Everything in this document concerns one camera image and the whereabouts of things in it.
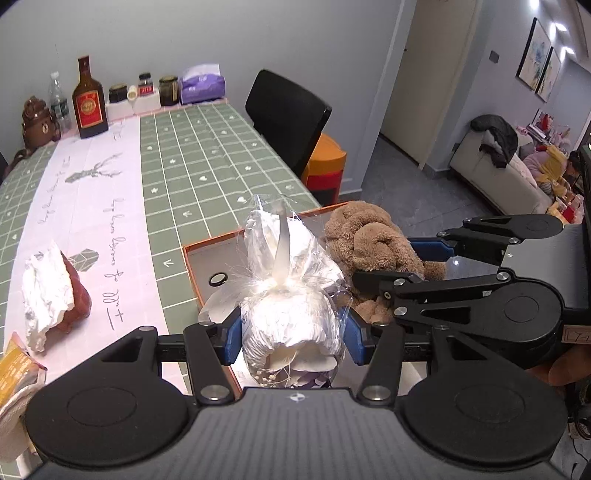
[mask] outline dark hair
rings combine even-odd
[[[573,164],[573,168],[575,168],[577,171],[581,171],[582,161],[581,157],[579,156],[579,152],[573,150],[569,155],[569,162]]]

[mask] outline white couch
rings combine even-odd
[[[552,205],[550,197],[527,182],[516,169],[496,168],[488,154],[478,151],[483,135],[484,132],[470,130],[454,153],[450,167],[506,215],[546,213]]]

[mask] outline brown liquor bottle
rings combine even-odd
[[[78,59],[78,68],[80,83],[72,95],[76,122],[80,138],[94,137],[109,129],[103,86],[90,76],[88,56]]]

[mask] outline brown plush toy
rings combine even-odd
[[[366,202],[337,208],[324,226],[328,250],[347,278],[355,270],[413,272],[425,280],[443,280],[444,262],[423,262],[392,222],[388,212]],[[368,323],[392,318],[388,303],[369,298],[352,288],[355,311]]]

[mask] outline gray tile floor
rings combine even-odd
[[[456,178],[430,179],[417,164],[382,137],[363,180],[361,200],[379,205],[405,235],[435,236],[462,225],[467,217],[496,213],[464,182]],[[497,267],[467,258],[447,262],[447,278],[495,273]]]

